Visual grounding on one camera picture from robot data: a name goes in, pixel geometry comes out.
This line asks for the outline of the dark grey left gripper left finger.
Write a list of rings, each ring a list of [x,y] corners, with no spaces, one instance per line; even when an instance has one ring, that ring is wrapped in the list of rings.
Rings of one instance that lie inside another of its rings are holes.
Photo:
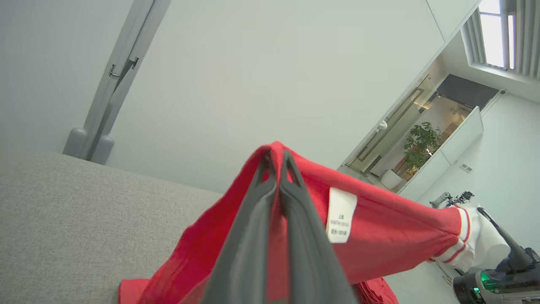
[[[277,189],[263,154],[206,283],[202,304],[265,304],[269,228]]]

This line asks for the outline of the red basketball shorts white trim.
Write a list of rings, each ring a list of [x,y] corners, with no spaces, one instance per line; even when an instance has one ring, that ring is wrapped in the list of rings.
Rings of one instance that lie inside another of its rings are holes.
[[[359,304],[399,304],[384,278],[376,278],[351,285]]]

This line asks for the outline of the white plant pot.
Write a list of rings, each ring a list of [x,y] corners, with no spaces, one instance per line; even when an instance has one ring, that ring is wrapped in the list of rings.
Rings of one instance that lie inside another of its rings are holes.
[[[391,169],[384,171],[380,179],[380,183],[382,183],[382,185],[384,185],[387,189],[394,189],[403,183],[403,181],[404,179]]]

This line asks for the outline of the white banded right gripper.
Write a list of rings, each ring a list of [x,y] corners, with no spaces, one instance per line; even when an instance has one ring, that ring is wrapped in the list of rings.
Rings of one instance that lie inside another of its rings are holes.
[[[478,213],[486,271],[453,278],[459,304],[540,304],[540,256],[521,247],[483,207]]]

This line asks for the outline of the white low cabinet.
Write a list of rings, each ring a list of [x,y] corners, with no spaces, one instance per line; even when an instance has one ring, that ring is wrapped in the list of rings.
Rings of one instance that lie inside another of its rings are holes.
[[[475,106],[463,123],[397,194],[412,201],[419,201],[420,197],[457,162],[483,131],[481,110]]]

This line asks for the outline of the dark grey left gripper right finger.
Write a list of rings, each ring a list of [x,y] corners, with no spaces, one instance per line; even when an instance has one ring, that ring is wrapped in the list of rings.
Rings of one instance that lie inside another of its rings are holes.
[[[359,304],[289,151],[278,192],[287,222],[289,304]]]

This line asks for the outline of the small metal latch hook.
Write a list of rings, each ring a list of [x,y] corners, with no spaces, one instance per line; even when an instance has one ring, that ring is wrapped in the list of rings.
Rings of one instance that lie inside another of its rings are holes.
[[[133,59],[128,58],[126,62],[121,64],[112,64],[110,67],[110,70],[108,72],[108,76],[111,79],[123,79],[125,75],[127,75],[127,72],[129,69],[134,69],[139,61],[139,58],[134,57]]]

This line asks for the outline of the red t-shirt white sleeves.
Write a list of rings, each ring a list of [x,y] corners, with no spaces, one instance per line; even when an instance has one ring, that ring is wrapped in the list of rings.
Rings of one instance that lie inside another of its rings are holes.
[[[282,164],[280,142],[261,146],[246,161],[222,198],[181,235],[168,260],[150,279],[123,280],[118,304],[200,304],[205,283],[265,152]],[[440,261],[461,271],[481,267],[481,214],[476,206],[440,210],[420,205],[292,152],[324,225],[351,207],[345,237],[330,237],[352,284]]]

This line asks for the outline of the green leafy potted plant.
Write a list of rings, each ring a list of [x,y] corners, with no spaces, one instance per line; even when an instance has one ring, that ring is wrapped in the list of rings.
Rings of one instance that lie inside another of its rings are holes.
[[[440,148],[441,140],[440,128],[434,128],[430,122],[413,126],[404,145],[405,169],[407,171],[419,170]]]

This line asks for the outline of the grey window blind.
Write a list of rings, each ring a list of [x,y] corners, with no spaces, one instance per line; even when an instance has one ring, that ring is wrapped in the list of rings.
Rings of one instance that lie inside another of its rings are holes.
[[[480,0],[461,35],[473,66],[540,81],[540,0]]]

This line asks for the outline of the grey partition post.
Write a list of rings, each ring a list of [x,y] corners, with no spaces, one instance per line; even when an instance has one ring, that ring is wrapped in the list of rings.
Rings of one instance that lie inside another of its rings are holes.
[[[154,40],[157,29],[172,0],[133,0],[113,47],[83,127],[73,128],[63,154],[106,164],[115,140],[111,131],[140,65]],[[139,58],[123,79],[111,79],[112,64],[123,65],[128,58]]]

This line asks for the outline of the black wall screen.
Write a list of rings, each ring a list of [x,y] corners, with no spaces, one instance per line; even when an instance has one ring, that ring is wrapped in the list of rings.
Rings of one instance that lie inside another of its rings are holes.
[[[437,88],[442,97],[470,108],[483,109],[496,96],[498,89],[449,74]]]

